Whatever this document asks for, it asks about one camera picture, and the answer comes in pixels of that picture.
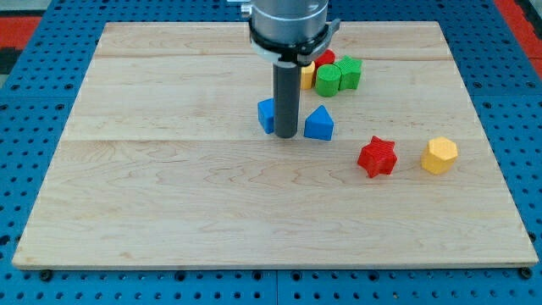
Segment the black white tool flange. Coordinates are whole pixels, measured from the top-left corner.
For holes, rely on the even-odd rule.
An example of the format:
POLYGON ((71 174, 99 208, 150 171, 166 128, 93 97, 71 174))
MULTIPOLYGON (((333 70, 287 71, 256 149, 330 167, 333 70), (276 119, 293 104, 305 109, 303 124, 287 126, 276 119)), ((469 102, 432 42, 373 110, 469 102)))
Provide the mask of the black white tool flange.
POLYGON ((332 37, 340 29, 340 19, 326 23, 313 38, 304 42, 280 43, 261 36, 249 22, 252 49, 258 56, 277 66, 308 66, 329 47, 332 37))

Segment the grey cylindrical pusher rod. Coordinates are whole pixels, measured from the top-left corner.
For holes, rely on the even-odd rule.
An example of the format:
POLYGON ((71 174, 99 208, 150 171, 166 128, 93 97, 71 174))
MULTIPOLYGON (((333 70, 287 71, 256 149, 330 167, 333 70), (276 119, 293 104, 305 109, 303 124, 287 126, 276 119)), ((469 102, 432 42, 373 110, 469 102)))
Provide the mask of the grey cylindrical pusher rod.
POLYGON ((274 134, 291 138, 297 133, 301 68, 273 66, 274 134))

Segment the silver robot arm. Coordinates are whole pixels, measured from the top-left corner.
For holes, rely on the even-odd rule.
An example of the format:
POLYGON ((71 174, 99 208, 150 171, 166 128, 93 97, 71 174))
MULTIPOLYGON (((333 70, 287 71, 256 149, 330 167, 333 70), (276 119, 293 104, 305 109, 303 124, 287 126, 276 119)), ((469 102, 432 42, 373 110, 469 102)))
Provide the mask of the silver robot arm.
POLYGON ((296 135, 301 69, 329 47, 340 20, 327 21, 328 0, 251 0, 241 5, 252 49, 273 65, 274 134, 296 135))

